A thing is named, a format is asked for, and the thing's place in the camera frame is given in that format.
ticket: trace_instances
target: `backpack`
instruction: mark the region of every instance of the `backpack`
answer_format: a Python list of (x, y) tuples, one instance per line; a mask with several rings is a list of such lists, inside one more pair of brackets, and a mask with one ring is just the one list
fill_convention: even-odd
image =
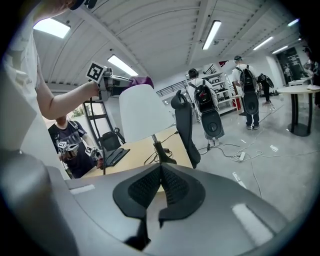
[(206, 80), (202, 79), (202, 84), (196, 87), (194, 84), (189, 83), (194, 88), (194, 101), (198, 106), (201, 113), (215, 109), (215, 102), (213, 101), (212, 94), (208, 86), (206, 86)]
[[(80, 134), (85, 134), (85, 132), (81, 129), (79, 129), (79, 126), (77, 125), (76, 122), (68, 120), (67, 121), (78, 133)], [(58, 153), (58, 144), (59, 144), (59, 128), (53, 124), (51, 127), (48, 129), (49, 135), (51, 137), (52, 143), (54, 145), (55, 151)]]
[(261, 75), (259, 75), (258, 82), (267, 84), (271, 89), (273, 89), (275, 87), (274, 83), (271, 81), (271, 79), (263, 73), (261, 73)]
[(240, 71), (240, 84), (242, 86), (243, 92), (253, 93), (256, 91), (256, 79), (255, 76), (249, 70), (249, 65), (241, 70), (239, 67), (235, 67), (236, 70)]

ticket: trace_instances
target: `desk lamp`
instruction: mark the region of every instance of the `desk lamp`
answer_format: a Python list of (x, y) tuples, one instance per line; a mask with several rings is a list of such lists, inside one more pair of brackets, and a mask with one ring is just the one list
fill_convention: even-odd
[(152, 136), (160, 163), (176, 164), (157, 140), (156, 133), (171, 127), (175, 120), (149, 84), (126, 89), (119, 97), (123, 133), (127, 142)]

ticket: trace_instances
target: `ceiling light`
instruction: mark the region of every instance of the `ceiling light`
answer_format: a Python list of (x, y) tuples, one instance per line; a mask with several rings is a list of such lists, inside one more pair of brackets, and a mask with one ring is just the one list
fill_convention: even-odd
[(284, 49), (287, 49), (287, 48), (288, 48), (288, 45), (286, 45), (286, 46), (284, 46), (284, 47), (282, 47), (282, 48), (280, 48), (278, 50), (275, 50), (272, 54), (276, 54), (276, 53), (278, 53), (278, 52), (280, 52), (280, 51), (282, 51)]
[(297, 22), (299, 21), (299, 19), (295, 19), (293, 21), (291, 21), (289, 24), (288, 24), (288, 27), (291, 27), (292, 25), (296, 24)]
[(107, 61), (117, 66), (119, 69), (123, 70), (124, 72), (128, 73), (130, 76), (138, 75), (137, 72), (135, 72), (131, 67), (129, 67), (126, 63), (124, 63), (116, 55), (112, 55), (110, 58), (108, 58)]
[(213, 39), (215, 38), (216, 33), (218, 32), (218, 29), (221, 25), (221, 21), (219, 20), (214, 20), (210, 29), (210, 32), (204, 42), (204, 45), (202, 47), (203, 50), (208, 50)]
[(70, 30), (70, 26), (67, 26), (53, 18), (43, 19), (35, 24), (33, 28), (59, 38), (64, 38)]
[(270, 40), (272, 40), (273, 37), (270, 36), (267, 40), (263, 41), (262, 43), (260, 43), (258, 46), (256, 46), (255, 48), (253, 48), (253, 50), (255, 51), (256, 49), (260, 48), (261, 46), (263, 46), (264, 44), (268, 43)]

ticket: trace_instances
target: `table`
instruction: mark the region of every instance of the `table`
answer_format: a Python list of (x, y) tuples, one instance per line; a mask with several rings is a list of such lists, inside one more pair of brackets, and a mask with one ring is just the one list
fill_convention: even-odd
[[(291, 95), (291, 105), (292, 105), (292, 117), (291, 124), (288, 125), (288, 129), (291, 133), (305, 137), (311, 133), (311, 122), (312, 122), (312, 94), (320, 92), (319, 90), (309, 90), (308, 85), (296, 85), (290, 87), (284, 87), (278, 89), (280, 94), (290, 94)], [(309, 117), (308, 125), (298, 123), (299, 118), (299, 106), (298, 106), (298, 94), (308, 94), (309, 96)]]
[[(176, 126), (172, 126), (168, 129), (160, 131), (156, 134), (156, 138), (162, 142), (170, 135), (177, 131)], [(176, 160), (177, 165), (192, 168), (189, 156), (187, 154), (186, 148), (181, 140), (179, 134), (175, 134), (168, 138), (165, 142), (161, 143), (163, 148), (168, 148), (172, 152), (173, 158)], [(144, 165), (147, 158), (155, 152), (154, 141), (150, 137), (145, 139), (126, 143), (121, 146), (121, 148), (130, 151), (113, 167), (108, 167), (105, 169), (106, 175), (119, 173), (127, 171), (133, 168), (137, 168)], [(101, 176), (103, 175), (103, 170), (97, 169), (96, 167), (88, 171), (82, 178)]]
[(291, 81), (291, 82), (289, 82), (288, 84), (289, 84), (290, 86), (305, 85), (306, 82), (307, 82), (308, 80), (311, 81), (311, 79), (312, 79), (311, 77), (304, 77), (304, 78), (301, 78), (300, 80)]

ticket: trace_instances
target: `lamp base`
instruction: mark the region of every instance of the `lamp base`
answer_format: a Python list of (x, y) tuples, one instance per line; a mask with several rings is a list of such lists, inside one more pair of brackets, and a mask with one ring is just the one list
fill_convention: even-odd
[(177, 161), (170, 158), (169, 156), (166, 155), (161, 142), (160, 141), (156, 141), (155, 143), (153, 143), (156, 152), (158, 153), (159, 156), (159, 163), (169, 163), (169, 164), (177, 164)]

